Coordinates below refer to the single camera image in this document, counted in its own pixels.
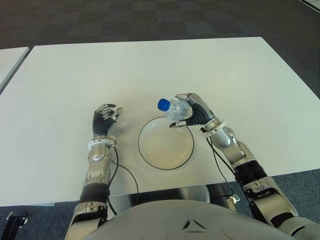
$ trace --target white table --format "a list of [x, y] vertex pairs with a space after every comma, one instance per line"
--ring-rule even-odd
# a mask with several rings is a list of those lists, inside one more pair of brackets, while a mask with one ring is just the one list
[[[140, 192], [222, 182], [198, 126], [180, 168], [153, 168], [139, 154], [141, 128], [162, 116], [158, 100], [187, 92], [227, 121], [270, 176], [320, 167], [320, 100], [261, 37], [36, 46], [0, 95], [0, 205], [79, 199], [103, 103], [124, 109], [110, 134]], [[135, 192], [120, 168], [111, 195]]]
[[28, 51], [28, 47], [0, 49], [0, 93]]

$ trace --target robot forearm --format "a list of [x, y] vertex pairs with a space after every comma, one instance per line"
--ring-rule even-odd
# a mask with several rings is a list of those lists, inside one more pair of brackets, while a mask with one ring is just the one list
[[111, 108], [114, 107], [113, 104], [103, 104], [94, 112], [92, 123], [94, 137], [88, 143], [89, 167], [66, 240], [82, 239], [107, 221], [112, 162], [110, 148], [116, 144], [115, 137], [107, 137], [107, 134], [122, 112], [122, 108], [113, 111]]
[[[235, 171], [235, 179], [241, 184], [247, 197], [252, 199], [249, 207], [255, 219], [279, 228], [296, 238], [302, 236], [302, 239], [313, 239], [304, 233], [308, 231], [307, 229], [311, 229], [313, 233], [318, 229], [317, 237], [320, 236], [319, 225], [306, 218], [298, 217], [294, 206], [275, 181], [267, 176], [249, 148], [238, 141], [233, 130], [227, 127], [224, 121], [220, 121], [197, 94], [178, 94], [175, 97], [188, 102], [192, 109], [195, 106], [196, 111], [190, 118], [172, 124], [170, 127], [203, 125], [201, 131], [204, 137], [210, 138], [213, 145], [223, 152]], [[202, 122], [195, 123], [193, 120], [202, 120]]]

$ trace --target wire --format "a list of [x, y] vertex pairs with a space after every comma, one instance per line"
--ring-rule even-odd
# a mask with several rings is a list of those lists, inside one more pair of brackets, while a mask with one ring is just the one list
[[208, 139], [206, 139], [206, 141], [208, 142], [209, 146], [211, 147], [213, 154], [217, 154], [218, 157], [221, 159], [221, 161], [228, 167], [228, 169], [232, 172], [232, 174], [235, 176], [235, 171], [229, 166], [229, 164], [220, 156], [220, 154], [214, 149], [213, 143], [212, 143], [212, 139], [210, 137], [211, 143]]
[[212, 151], [213, 151], [214, 160], [215, 160], [216, 166], [218, 167], [219, 172], [221, 173], [221, 175], [222, 175], [225, 183], [228, 185], [228, 187], [229, 187], [229, 188], [231, 189], [231, 191], [232, 191], [231, 194], [225, 194], [225, 195], [221, 195], [221, 196], [215, 197], [214, 199], [211, 200], [211, 202], [213, 202], [213, 201], [215, 201], [215, 200], [217, 200], [217, 199], [219, 199], [219, 198], [222, 198], [222, 197], [231, 197], [232, 195], [235, 194], [235, 192], [234, 192], [233, 188], [230, 186], [229, 182], [227, 181], [227, 179], [225, 178], [224, 174], [222, 173], [222, 171], [221, 171], [221, 169], [220, 169], [220, 167], [219, 167], [219, 164], [218, 164], [218, 161], [217, 161], [217, 157], [216, 157], [216, 151], [215, 151], [215, 149], [214, 149], [214, 147], [213, 147], [213, 143], [212, 143], [211, 137], [210, 137], [210, 141], [211, 141], [211, 142], [210, 142], [208, 139], [207, 139], [206, 141], [208, 142], [209, 146], [211, 147], [211, 149], [212, 149]]
[[111, 211], [113, 212], [113, 214], [114, 214], [114, 215], [117, 215], [117, 212], [116, 212], [116, 210], [114, 209], [114, 207], [112, 206], [109, 197], [108, 197], [108, 199], [107, 199], [106, 201], [108, 202], [109, 207], [110, 207]]
[[[119, 155], [118, 155], [118, 151], [117, 151], [116, 147], [114, 147], [114, 151], [115, 151], [115, 155], [116, 155], [116, 163], [115, 163], [116, 167], [115, 167], [114, 173], [113, 173], [113, 175], [112, 175], [112, 177], [110, 179], [109, 188], [110, 188], [110, 185], [111, 185], [112, 181], [114, 180], [114, 178], [116, 176], [116, 173], [117, 173], [118, 167], [119, 167]], [[113, 214], [117, 215], [117, 212], [115, 211], [114, 207], [112, 206], [109, 197], [107, 198], [106, 201], [109, 204], [109, 207], [110, 207], [111, 211], [113, 212]]]
[[113, 175], [112, 175], [112, 177], [111, 177], [111, 179], [110, 179], [109, 186], [111, 185], [112, 181], [114, 180], [115, 175], [116, 175], [116, 173], [117, 173], [117, 171], [118, 171], [118, 166], [119, 166], [119, 155], [118, 155], [118, 151], [117, 151], [117, 149], [116, 149], [115, 146], [114, 146], [113, 148], [114, 148], [115, 155], [116, 155], [116, 163], [115, 163], [116, 167], [115, 167], [114, 173], [113, 173]]
[[133, 173], [128, 169], [126, 168], [125, 166], [121, 165], [121, 164], [118, 164], [119, 167], [122, 167], [124, 168], [125, 170], [128, 171], [128, 173], [130, 173], [130, 175], [132, 176], [134, 182], [135, 182], [135, 187], [136, 187], [136, 197], [135, 197], [135, 205], [137, 205], [138, 203], [138, 196], [139, 196], [139, 187], [138, 187], [138, 183], [137, 183], [137, 180], [135, 178], [135, 176], [133, 175]]
[[[136, 186], [135, 205], [137, 205], [137, 203], [138, 203], [138, 196], [139, 196], [139, 186], [138, 186], [138, 182], [137, 182], [135, 176], [133, 175], [133, 173], [132, 173], [128, 168], [126, 168], [125, 166], [119, 164], [119, 155], [118, 155], [118, 151], [117, 151], [116, 147], [114, 147], [114, 151], [115, 151], [115, 155], [116, 155], [116, 163], [115, 163], [113, 160], [112, 160], [112, 163], [116, 165], [116, 168], [115, 168], [114, 173], [113, 173], [113, 175], [112, 175], [112, 178], [111, 178], [111, 180], [110, 180], [109, 186], [110, 186], [112, 180], [114, 179], [114, 177], [115, 177], [115, 175], [116, 175], [116, 173], [117, 173], [117, 171], [118, 171], [118, 167], [121, 167], [121, 168], [127, 170], [128, 173], [132, 176], [132, 178], [133, 178], [133, 180], [134, 180], [134, 183], [135, 183], [135, 186]], [[113, 212], [113, 214], [114, 214], [114, 215], [117, 215], [117, 212], [115, 211], [114, 207], [112, 206], [109, 197], [108, 197], [108, 199], [107, 199], [107, 203], [109, 204], [110, 209], [111, 209], [111, 211]]]

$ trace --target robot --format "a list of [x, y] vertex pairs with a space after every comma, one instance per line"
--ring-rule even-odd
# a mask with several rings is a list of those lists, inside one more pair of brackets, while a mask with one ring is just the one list
[[103, 104], [94, 112], [89, 167], [66, 240], [320, 240], [320, 225], [299, 217], [225, 121], [219, 120], [195, 93], [175, 97], [192, 107], [192, 116], [169, 127], [202, 126], [203, 136], [223, 152], [235, 180], [250, 199], [254, 219], [219, 205], [181, 199], [136, 205], [108, 220], [109, 186], [114, 177], [111, 148], [116, 144], [108, 131], [123, 109], [113, 110], [115, 105]]

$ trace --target plastic water bottle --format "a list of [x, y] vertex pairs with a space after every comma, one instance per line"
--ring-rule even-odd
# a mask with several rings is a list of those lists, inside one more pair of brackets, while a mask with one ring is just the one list
[[183, 119], [187, 119], [192, 115], [191, 106], [176, 97], [174, 97], [171, 101], [167, 99], [160, 99], [158, 102], [158, 109], [164, 111], [164, 114], [167, 118], [181, 121]]

